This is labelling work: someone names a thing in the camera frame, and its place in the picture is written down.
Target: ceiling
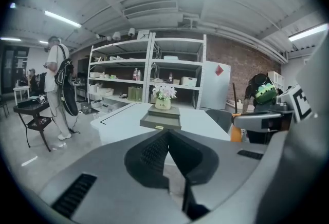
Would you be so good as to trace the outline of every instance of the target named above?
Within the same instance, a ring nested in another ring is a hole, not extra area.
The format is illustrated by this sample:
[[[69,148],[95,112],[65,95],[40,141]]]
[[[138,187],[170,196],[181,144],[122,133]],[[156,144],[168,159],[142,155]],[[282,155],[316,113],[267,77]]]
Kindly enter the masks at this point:
[[[127,18],[124,9],[136,5],[177,1],[178,8],[150,10]],[[72,51],[97,42],[114,31],[138,29],[187,29],[224,36],[263,51],[278,62],[286,62],[285,52],[316,46],[316,35],[295,41],[288,36],[324,22],[314,0],[13,0],[2,36],[22,39],[22,45],[43,47],[57,35]],[[81,28],[44,15],[48,10]]]

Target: flower bouquet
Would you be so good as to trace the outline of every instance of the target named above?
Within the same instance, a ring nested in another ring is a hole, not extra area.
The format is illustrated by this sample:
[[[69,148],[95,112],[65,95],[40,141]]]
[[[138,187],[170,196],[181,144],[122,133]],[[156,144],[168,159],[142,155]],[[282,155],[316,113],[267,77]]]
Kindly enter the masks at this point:
[[[170,100],[176,98],[175,88],[169,86],[155,85],[152,92],[153,97],[156,98],[155,108],[161,110],[169,110],[171,107]]]

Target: refrigerator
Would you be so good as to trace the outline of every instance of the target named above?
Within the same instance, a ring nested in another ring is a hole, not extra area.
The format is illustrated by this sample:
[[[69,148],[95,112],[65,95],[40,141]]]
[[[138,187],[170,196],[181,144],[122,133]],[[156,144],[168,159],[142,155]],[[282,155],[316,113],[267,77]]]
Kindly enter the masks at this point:
[[[206,61],[204,69],[200,108],[224,110],[230,86],[231,66]]]

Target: beige pants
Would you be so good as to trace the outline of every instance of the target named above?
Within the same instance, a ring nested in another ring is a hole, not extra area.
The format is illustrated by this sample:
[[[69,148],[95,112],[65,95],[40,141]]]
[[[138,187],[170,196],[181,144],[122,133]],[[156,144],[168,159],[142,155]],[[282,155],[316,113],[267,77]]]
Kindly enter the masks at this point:
[[[67,128],[67,123],[65,120],[65,109],[62,103],[58,99],[58,94],[56,91],[47,92],[47,98],[50,105],[52,117],[57,125],[58,129],[61,131],[62,136],[66,137],[70,133]]]

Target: white t-shirt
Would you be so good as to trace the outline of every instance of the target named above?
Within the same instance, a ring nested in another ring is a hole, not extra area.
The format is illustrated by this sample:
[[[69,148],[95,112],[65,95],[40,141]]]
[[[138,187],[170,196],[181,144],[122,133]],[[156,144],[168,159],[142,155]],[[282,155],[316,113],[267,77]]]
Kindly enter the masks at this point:
[[[63,47],[63,49],[65,51],[66,58],[69,58],[68,48],[66,48],[66,46],[63,44],[60,44],[60,45]],[[48,56],[47,64],[49,64],[50,62],[56,62],[57,70],[51,71],[50,69],[47,69],[47,75],[45,78],[45,92],[57,90],[57,85],[55,82],[55,75],[63,61],[64,61],[64,55],[63,55],[62,49],[58,45],[52,46],[52,48],[50,49],[49,56]]]

